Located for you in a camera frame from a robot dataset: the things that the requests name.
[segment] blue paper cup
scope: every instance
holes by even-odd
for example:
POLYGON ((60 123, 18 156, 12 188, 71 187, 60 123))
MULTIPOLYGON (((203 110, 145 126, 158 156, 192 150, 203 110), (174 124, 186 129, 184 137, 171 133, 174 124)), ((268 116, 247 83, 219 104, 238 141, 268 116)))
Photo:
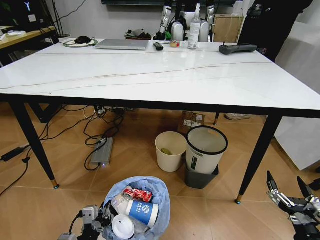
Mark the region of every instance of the blue paper cup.
POLYGON ((125 214, 152 228, 157 220, 159 205, 149 202, 130 200, 125 214))

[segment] white marble tabletop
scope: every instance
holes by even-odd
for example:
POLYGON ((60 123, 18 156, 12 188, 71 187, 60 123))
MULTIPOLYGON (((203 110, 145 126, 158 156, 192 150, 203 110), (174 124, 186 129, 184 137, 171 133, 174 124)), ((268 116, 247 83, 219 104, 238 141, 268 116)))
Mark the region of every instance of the white marble tabletop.
POLYGON ((0 68, 0 95, 320 110, 320 95, 259 54, 68 48, 58 43, 0 68))

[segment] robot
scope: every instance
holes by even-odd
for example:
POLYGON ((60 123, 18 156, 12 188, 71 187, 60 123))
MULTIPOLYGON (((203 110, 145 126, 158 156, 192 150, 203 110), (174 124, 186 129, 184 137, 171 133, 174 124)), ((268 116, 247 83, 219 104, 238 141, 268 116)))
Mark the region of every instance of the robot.
POLYGON ((285 213, 289 214, 296 234, 294 240, 320 240, 317 225, 320 224, 320 199, 298 176, 297 181, 304 198, 287 197, 279 192, 277 184, 267 171, 267 192, 270 199, 285 213))
POLYGON ((105 240, 104 228, 109 226, 112 219, 117 215, 116 210, 109 201, 105 207, 104 202, 98 208, 96 205, 84 207, 71 223, 69 232, 60 235, 58 240, 105 240), (77 219, 83 219, 82 234, 76 236, 72 233, 72 228, 77 219))
MULTIPOLYGON (((190 30, 190 23, 195 17, 196 6, 199 0, 177 0, 176 9, 173 21, 170 22, 170 16, 172 12, 173 1, 166 0, 163 6, 162 18, 159 32, 155 35, 153 40, 163 41, 166 38, 166 31, 171 33, 171 40, 173 41, 185 41, 186 31, 190 30)), ((214 0, 206 1, 206 16, 205 20, 201 21, 199 42, 208 42, 208 36, 210 41, 213 41, 214 24, 214 0)))

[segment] silver laptop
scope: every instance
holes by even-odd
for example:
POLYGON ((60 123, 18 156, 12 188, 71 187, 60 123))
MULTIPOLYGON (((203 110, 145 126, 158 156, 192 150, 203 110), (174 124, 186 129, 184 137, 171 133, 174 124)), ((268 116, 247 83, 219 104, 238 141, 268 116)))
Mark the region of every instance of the silver laptop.
POLYGON ((95 45, 96 49, 146 50, 148 40, 116 40, 106 39, 95 45))

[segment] trash can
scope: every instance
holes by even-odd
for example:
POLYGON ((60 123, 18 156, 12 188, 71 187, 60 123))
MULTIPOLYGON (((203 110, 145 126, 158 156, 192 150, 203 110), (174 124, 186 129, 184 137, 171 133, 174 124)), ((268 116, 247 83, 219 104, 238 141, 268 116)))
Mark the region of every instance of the trash can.
POLYGON ((175 131, 161 133, 155 139, 156 159, 159 167, 166 172, 175 172, 182 165, 182 154, 187 149, 187 141, 184 136, 175 131), (161 150, 169 150, 172 155, 163 153, 161 150))
POLYGON ((187 163, 185 163, 184 181, 185 184, 190 188, 204 189, 218 175, 219 165, 216 166, 212 174, 203 174, 194 171, 189 171, 187 168, 187 163))
POLYGON ((196 126, 186 136, 186 164, 190 172, 211 175, 228 147, 227 137, 211 126, 196 126))
MULTIPOLYGON (((158 215, 153 227, 145 234, 135 234, 130 240, 154 240, 159 239, 166 231, 170 222, 170 197, 166 184, 154 176, 134 176, 115 184, 107 194, 104 205, 113 200, 126 186, 133 189, 140 189, 152 193, 152 204, 158 204, 158 215)), ((103 230, 102 236, 108 240, 119 240, 114 234, 112 226, 107 226, 103 230)))

